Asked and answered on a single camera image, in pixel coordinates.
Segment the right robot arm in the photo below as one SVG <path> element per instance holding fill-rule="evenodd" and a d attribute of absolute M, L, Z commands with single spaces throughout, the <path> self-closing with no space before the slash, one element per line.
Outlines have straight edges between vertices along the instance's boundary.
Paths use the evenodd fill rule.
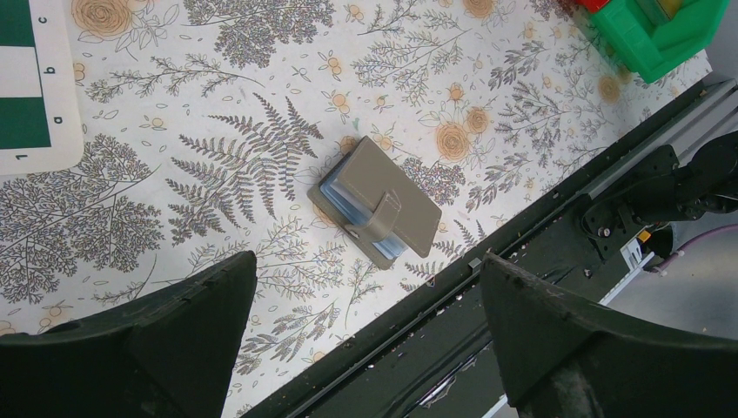
<path fill-rule="evenodd" d="M 596 197 L 580 225 L 606 261 L 646 226 L 737 210 L 737 133 L 708 141 L 685 165 L 662 145 Z"/>

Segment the green white chessboard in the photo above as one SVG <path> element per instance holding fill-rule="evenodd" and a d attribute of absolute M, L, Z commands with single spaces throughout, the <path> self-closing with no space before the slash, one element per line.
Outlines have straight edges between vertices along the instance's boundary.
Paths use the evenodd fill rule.
<path fill-rule="evenodd" d="M 1 173 L 71 168 L 84 153 L 61 1 L 1 3 Z"/>

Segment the red bin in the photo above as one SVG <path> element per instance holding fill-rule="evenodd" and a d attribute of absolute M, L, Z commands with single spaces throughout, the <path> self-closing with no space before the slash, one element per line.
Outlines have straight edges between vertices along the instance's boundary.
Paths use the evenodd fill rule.
<path fill-rule="evenodd" d="M 566 11 L 580 7 L 590 14 L 601 11 L 608 3 L 609 0 L 560 0 L 561 6 Z"/>

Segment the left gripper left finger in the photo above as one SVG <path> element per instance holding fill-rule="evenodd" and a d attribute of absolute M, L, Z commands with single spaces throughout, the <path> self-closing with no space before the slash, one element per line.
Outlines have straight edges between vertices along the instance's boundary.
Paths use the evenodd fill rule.
<path fill-rule="evenodd" d="M 253 252 L 42 334 L 1 339 L 4 417 L 218 417 L 257 285 Z"/>

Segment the green bin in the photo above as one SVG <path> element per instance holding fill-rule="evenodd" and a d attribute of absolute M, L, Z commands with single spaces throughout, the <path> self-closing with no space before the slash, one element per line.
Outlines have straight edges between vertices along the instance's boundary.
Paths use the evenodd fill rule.
<path fill-rule="evenodd" d="M 626 67 L 653 83 L 706 48 L 728 1 L 682 1 L 671 19 L 656 23 L 643 1 L 608 1 L 589 19 Z"/>

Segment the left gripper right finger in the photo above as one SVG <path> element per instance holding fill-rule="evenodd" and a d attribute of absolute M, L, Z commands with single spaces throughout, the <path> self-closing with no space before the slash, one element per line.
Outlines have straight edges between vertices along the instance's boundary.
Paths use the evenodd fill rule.
<path fill-rule="evenodd" d="M 736 416 L 735 340 L 620 313 L 493 253 L 480 282 L 502 386 L 520 416 Z"/>

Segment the grey card holder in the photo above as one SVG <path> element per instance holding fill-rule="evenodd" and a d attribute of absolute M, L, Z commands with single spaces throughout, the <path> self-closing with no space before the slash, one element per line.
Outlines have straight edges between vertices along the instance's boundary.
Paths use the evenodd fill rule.
<path fill-rule="evenodd" d="M 312 188 L 309 200 L 379 269 L 406 250 L 429 255 L 442 211 L 370 138 Z"/>

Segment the floral table mat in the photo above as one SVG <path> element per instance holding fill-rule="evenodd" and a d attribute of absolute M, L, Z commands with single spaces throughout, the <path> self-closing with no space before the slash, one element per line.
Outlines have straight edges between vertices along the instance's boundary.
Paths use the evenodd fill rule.
<path fill-rule="evenodd" d="M 353 337 L 711 71 L 648 84 L 564 1 L 65 1 L 80 163 L 1 181 L 1 333 L 258 257 L 225 417 Z M 307 196 L 370 138 L 442 214 L 389 270 Z"/>

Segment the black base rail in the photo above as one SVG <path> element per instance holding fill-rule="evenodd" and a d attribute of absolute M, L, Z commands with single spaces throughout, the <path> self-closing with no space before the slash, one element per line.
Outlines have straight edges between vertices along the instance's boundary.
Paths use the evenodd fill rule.
<path fill-rule="evenodd" d="M 387 313 L 260 402 L 253 417 L 482 417 L 504 404 L 480 287 L 485 253 L 588 298 L 628 272 L 641 227 L 621 191 L 737 125 L 737 83 L 697 85 Z"/>

